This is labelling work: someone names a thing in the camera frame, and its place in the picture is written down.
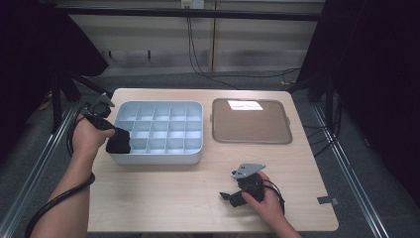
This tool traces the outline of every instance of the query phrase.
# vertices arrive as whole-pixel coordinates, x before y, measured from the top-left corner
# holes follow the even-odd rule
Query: brown tray
[[[217,98],[212,107],[213,138],[225,143],[288,144],[289,120],[276,100]]]

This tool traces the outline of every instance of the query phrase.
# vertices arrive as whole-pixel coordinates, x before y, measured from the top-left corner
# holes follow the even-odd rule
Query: hand
[[[74,153],[89,154],[97,153],[105,140],[112,137],[114,129],[100,131],[96,129],[87,119],[81,119],[74,129],[72,144]]]
[[[263,172],[258,172],[263,180],[269,180]],[[272,186],[271,183],[265,181],[264,185]],[[249,193],[242,192],[244,200],[254,208],[259,214],[263,222],[265,222],[281,238],[300,237],[299,233],[290,225],[283,215],[283,211],[278,201],[277,194],[271,189],[264,189],[264,199],[262,202],[255,200]]]
[[[266,176],[263,172],[258,172],[258,174],[262,180],[269,180],[268,176]],[[264,185],[271,186],[271,184],[267,181],[264,181],[263,183]],[[242,192],[242,197],[254,208],[262,221],[268,225],[270,225],[270,223],[278,222],[278,220],[285,219],[278,197],[273,190],[267,188],[264,189],[264,199],[262,202],[256,201],[247,192]]]

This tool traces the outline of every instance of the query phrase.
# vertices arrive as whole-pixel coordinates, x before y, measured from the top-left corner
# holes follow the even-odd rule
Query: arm
[[[262,179],[269,180],[263,172],[259,172]],[[300,237],[299,233],[290,225],[283,215],[277,195],[270,189],[264,190],[264,200],[256,201],[249,193],[243,192],[244,200],[254,208],[263,222],[265,222],[280,238]]]
[[[77,124],[72,138],[73,156],[49,200],[89,179],[99,148],[112,135],[114,130],[99,131],[86,119]],[[86,237],[88,218],[89,187],[48,211],[31,237]]]

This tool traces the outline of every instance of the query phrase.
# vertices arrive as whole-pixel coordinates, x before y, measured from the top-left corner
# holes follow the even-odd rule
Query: black controller
[[[265,165],[242,164],[237,171],[233,171],[232,175],[238,182],[238,187],[241,189],[233,194],[220,192],[225,200],[229,200],[233,207],[247,204],[242,198],[243,191],[249,193],[257,201],[263,201],[263,179],[257,174],[257,171],[265,168]]]
[[[114,106],[114,104],[106,94],[102,94],[95,103],[88,105],[85,108],[86,111],[82,114],[98,130],[115,130],[115,134],[108,139],[106,152],[111,154],[129,154],[131,151],[130,133],[115,127],[109,121],[105,120],[111,113],[111,106]]]
[[[241,189],[233,194],[228,194],[225,192],[220,192],[222,197],[225,200],[229,200],[233,207],[241,206],[247,204],[247,202],[242,198],[242,191],[249,193],[257,201],[263,201],[263,180],[259,174],[253,174],[246,178],[238,178],[238,187]]]

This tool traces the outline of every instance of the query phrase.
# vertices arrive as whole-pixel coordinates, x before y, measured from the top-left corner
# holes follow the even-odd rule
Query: person's right hand
[[[263,180],[269,180],[263,172],[258,172]],[[272,186],[268,181],[264,185]],[[278,201],[277,194],[271,189],[264,189],[264,199],[261,202],[255,200],[249,193],[242,192],[244,200],[254,208],[263,222],[265,222],[281,238],[295,238],[300,237],[299,233],[290,225],[284,217],[283,211]]]
[[[258,172],[262,180],[269,180],[263,172]],[[269,182],[265,181],[264,185],[272,186]],[[283,211],[278,201],[278,197],[275,192],[271,189],[264,189],[264,199],[262,202],[256,201],[249,193],[242,192],[244,200],[254,208],[259,214],[262,221],[271,226],[270,223],[279,222],[284,219]]]

